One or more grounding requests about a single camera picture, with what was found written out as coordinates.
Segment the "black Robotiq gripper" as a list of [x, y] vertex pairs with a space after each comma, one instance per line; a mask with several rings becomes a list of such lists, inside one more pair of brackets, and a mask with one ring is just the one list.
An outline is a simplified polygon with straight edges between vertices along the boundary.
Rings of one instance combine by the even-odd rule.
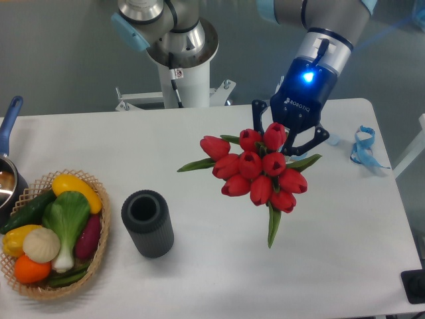
[[[281, 152], [285, 156], [301, 156], [330, 137], [329, 132], [316, 126], [321, 111], [337, 82], [337, 75], [311, 61], [295, 58], [277, 93], [270, 99], [273, 121], [289, 130]], [[253, 100], [253, 129], [264, 133], [262, 116], [268, 109], [263, 100]], [[315, 127], [313, 138], [301, 146], [293, 146], [297, 134]]]

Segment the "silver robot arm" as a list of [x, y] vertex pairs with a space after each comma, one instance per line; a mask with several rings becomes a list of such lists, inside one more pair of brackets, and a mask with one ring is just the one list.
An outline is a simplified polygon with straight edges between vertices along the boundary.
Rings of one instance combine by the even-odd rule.
[[[376, 2], [258, 1], [256, 6], [265, 20], [306, 30], [270, 100], [273, 121], [289, 131], [281, 152], [300, 156], [329, 137], [320, 123], [321, 111]], [[197, 1], [119, 1], [111, 21], [129, 47], [147, 51], [170, 69], [198, 66], [218, 48], [216, 31], [200, 18]]]

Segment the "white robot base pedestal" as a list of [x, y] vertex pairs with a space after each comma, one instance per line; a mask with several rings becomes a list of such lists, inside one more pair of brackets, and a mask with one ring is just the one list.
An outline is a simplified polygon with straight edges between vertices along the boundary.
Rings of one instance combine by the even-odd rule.
[[206, 108], [229, 105], [228, 98], [236, 83], [225, 79], [218, 87], [210, 86], [210, 60], [191, 68], [174, 68], [157, 63], [161, 91], [121, 94], [116, 89], [119, 112], [146, 108]]

